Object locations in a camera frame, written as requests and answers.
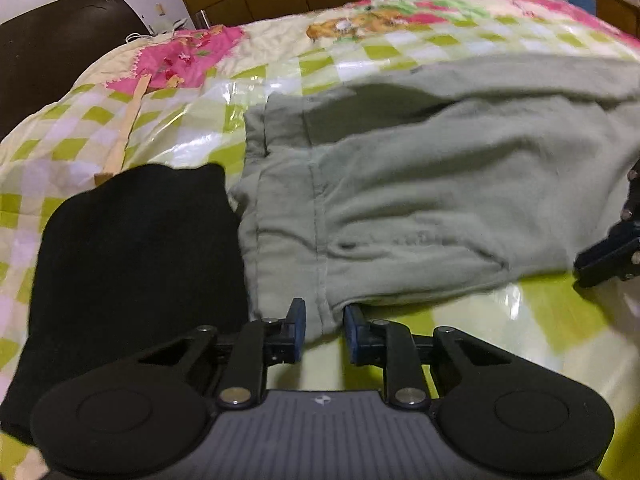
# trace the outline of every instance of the bed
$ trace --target bed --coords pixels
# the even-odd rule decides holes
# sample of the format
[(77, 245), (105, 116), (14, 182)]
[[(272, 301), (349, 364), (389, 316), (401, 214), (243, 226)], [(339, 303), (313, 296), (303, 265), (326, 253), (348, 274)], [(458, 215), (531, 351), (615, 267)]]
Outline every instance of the bed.
[[(60, 101), (26, 118), (0, 144), (0, 396), (26, 340), (44, 225), (63, 200), (95, 185), (94, 174), (102, 169), (130, 101), (114, 81), (135, 75), (141, 51), (151, 45), (177, 41), (188, 43), (196, 56), (212, 56), (204, 41), (212, 34), (226, 34), (226, 47), (201, 66), (194, 78), (200, 77), (199, 84), (176, 72), (171, 59), (164, 58), (154, 72), (124, 169), (149, 162), (173, 167), (217, 162), (225, 168), (227, 185), (233, 185), (244, 157), (242, 114), (271, 92), (311, 94), (370, 74), (508, 52), (640, 61), (638, 40), (557, 0), (363, 0), (251, 23), (236, 34), (213, 27), (118, 47), (93, 63)], [(639, 332), (620, 312), (636, 306), (638, 285), (606, 283), (596, 292), (599, 301), (591, 301), (573, 282), (568, 274), (539, 276), (440, 304), (372, 308), (368, 315), (403, 322), (414, 333), (453, 325), (588, 384), (616, 417), (601, 473), (612, 480), (636, 478)], [(326, 338), (308, 348), (299, 365), (271, 368), (268, 382), (271, 388), (379, 388), (382, 375), (351, 368), (342, 340)], [(5, 479), (39, 478), (44, 471), (37, 450), (0, 436)]]

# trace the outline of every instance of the wooden stick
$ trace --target wooden stick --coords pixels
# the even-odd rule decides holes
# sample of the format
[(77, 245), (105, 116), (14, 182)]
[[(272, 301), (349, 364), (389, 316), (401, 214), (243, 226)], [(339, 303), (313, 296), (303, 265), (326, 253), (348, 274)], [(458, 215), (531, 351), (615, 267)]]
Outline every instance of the wooden stick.
[(96, 186), (100, 186), (100, 184), (103, 184), (113, 175), (120, 173), (122, 170), (122, 165), (124, 164), (124, 152), (127, 144), (129, 143), (131, 129), (133, 128), (133, 123), (136, 121), (136, 117), (140, 111), (142, 97), (149, 86), (151, 76), (152, 74), (145, 74), (138, 81), (136, 89), (133, 92), (133, 97), (127, 105), (127, 110), (125, 111), (124, 118), (120, 124), (116, 142), (107, 155), (107, 160), (104, 163), (102, 171), (94, 175), (94, 182)]

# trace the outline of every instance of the white cable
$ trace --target white cable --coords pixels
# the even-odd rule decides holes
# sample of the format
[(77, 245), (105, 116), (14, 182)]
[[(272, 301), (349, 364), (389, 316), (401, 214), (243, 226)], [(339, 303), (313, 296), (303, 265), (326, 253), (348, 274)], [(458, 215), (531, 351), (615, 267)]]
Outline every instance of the white cable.
[(180, 30), (180, 27), (184, 27), (187, 24), (187, 18), (181, 18), (180, 20), (174, 21), (174, 32), (176, 30)]
[(132, 32), (131, 34), (129, 34), (125, 39), (125, 43), (131, 43), (134, 40), (139, 40), (140, 38), (152, 38), (153, 36), (150, 36), (148, 34), (138, 34), (137, 32)]

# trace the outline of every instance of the dark wooden headboard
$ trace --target dark wooden headboard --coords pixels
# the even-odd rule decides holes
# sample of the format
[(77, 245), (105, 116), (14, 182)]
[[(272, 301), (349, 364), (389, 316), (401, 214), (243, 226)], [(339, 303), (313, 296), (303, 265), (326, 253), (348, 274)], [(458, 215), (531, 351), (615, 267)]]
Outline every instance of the dark wooden headboard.
[(132, 32), (148, 34), (124, 0), (58, 0), (1, 23), (0, 140)]

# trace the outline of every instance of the round black pad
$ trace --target round black pad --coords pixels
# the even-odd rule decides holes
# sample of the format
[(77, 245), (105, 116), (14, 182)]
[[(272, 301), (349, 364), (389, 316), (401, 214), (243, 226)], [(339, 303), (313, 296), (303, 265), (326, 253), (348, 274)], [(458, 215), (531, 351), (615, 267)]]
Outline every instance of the round black pad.
[(597, 462), (614, 419), (593, 390), (548, 370), (487, 367), (442, 400), (437, 420), (462, 455), (516, 475), (555, 475)]
[(208, 421), (186, 384), (87, 380), (60, 384), (33, 410), (31, 431), (52, 468), (79, 477), (136, 477), (186, 455)]

